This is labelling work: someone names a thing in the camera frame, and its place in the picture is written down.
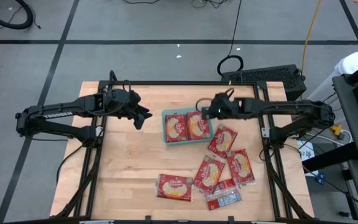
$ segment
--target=teal container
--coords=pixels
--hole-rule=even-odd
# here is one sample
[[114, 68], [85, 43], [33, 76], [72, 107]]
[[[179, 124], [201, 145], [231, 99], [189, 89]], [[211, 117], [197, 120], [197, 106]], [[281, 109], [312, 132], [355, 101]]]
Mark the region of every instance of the teal container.
[[196, 108], [183, 108], [183, 109], [174, 109], [174, 110], [163, 110], [162, 111], [162, 139], [165, 142], [166, 145], [168, 146], [174, 146], [174, 145], [179, 145], [179, 144], [191, 144], [191, 143], [199, 143], [199, 142], [210, 142], [212, 140], [212, 138], [214, 138], [214, 130], [212, 127], [212, 122], [209, 119], [208, 120], [208, 125], [209, 125], [209, 135], [211, 136], [210, 138], [206, 138], [206, 139], [199, 139], [199, 140], [188, 140], [188, 141], [179, 141], [179, 142], [167, 142], [166, 139], [166, 128], [165, 128], [165, 116], [166, 115], [170, 115], [170, 114], [183, 114], [186, 115], [188, 112], [192, 112], [192, 111], [196, 111]]

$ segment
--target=black stand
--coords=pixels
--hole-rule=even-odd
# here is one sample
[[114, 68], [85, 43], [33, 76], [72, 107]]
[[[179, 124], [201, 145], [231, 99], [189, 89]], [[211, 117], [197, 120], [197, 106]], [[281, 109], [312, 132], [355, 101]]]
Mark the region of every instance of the black stand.
[[358, 159], [358, 151], [354, 142], [305, 160], [302, 164], [306, 167], [306, 169], [310, 170], [310, 172], [313, 172], [315, 170], [341, 162], [346, 162], [351, 159]]

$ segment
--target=black keyboard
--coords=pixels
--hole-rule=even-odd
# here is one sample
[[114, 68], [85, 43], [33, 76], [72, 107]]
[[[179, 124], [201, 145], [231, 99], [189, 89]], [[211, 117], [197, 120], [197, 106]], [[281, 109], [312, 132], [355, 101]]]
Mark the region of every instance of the black keyboard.
[[235, 82], [283, 82], [287, 100], [296, 100], [306, 90], [303, 83], [304, 77], [301, 77], [296, 65], [282, 65], [223, 73], [221, 81], [228, 82], [229, 80]]

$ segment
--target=wooden table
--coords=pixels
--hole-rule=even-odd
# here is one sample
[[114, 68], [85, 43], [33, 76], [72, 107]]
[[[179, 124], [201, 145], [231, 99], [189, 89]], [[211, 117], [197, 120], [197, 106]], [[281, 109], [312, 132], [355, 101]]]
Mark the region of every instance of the wooden table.
[[[270, 82], [270, 101], [286, 100], [282, 83]], [[98, 82], [83, 82], [80, 96], [97, 92]], [[254, 97], [251, 86], [233, 86], [234, 96]], [[161, 113], [166, 109], [189, 108], [200, 98], [212, 98], [228, 86], [163, 86], [133, 85], [141, 97], [140, 104], [150, 109], [153, 116], [138, 131], [127, 119], [108, 118], [103, 152], [99, 168], [92, 219], [144, 220], [274, 220], [272, 200], [265, 163], [258, 155], [262, 141], [257, 119], [213, 120], [214, 130], [225, 124], [238, 131], [232, 150], [247, 149], [256, 184], [241, 189], [243, 200], [232, 205], [209, 211], [202, 195], [195, 190], [192, 202], [157, 198], [154, 193], [159, 174], [194, 177], [206, 154], [208, 143], [166, 146], [162, 141]], [[275, 115], [276, 126], [291, 122], [289, 115]], [[90, 125], [91, 119], [74, 117], [74, 126]], [[296, 141], [287, 144], [297, 147]], [[80, 145], [69, 140], [65, 156]], [[281, 150], [283, 170], [289, 191], [296, 201], [313, 215], [311, 200], [299, 154], [288, 146]], [[71, 199], [78, 188], [85, 150], [66, 161], [60, 173], [51, 215], [57, 214]], [[225, 166], [220, 180], [231, 178]], [[277, 190], [281, 216], [285, 216], [282, 194]], [[85, 213], [88, 193], [84, 193], [81, 214]]]

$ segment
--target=cracker package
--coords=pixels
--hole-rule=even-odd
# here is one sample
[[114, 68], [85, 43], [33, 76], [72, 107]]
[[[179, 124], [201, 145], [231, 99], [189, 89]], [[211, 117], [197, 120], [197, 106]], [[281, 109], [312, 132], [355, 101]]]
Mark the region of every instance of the cracker package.
[[202, 192], [213, 194], [222, 174], [224, 163], [205, 156], [194, 179], [194, 185]]
[[251, 164], [245, 149], [227, 152], [230, 173], [237, 184], [250, 184], [255, 181]]
[[211, 137], [208, 121], [201, 117], [200, 111], [187, 113], [186, 122], [189, 140], [199, 140]]
[[171, 114], [165, 117], [167, 142], [186, 141], [186, 121], [184, 114]]
[[214, 210], [242, 200], [240, 191], [233, 179], [220, 181], [214, 194], [204, 195], [208, 209]]
[[179, 177], [174, 175], [160, 174], [156, 184], [157, 197], [176, 200], [191, 201], [192, 196], [191, 177]]
[[226, 152], [230, 150], [236, 137], [237, 132], [220, 124], [208, 149], [218, 156], [226, 158]]

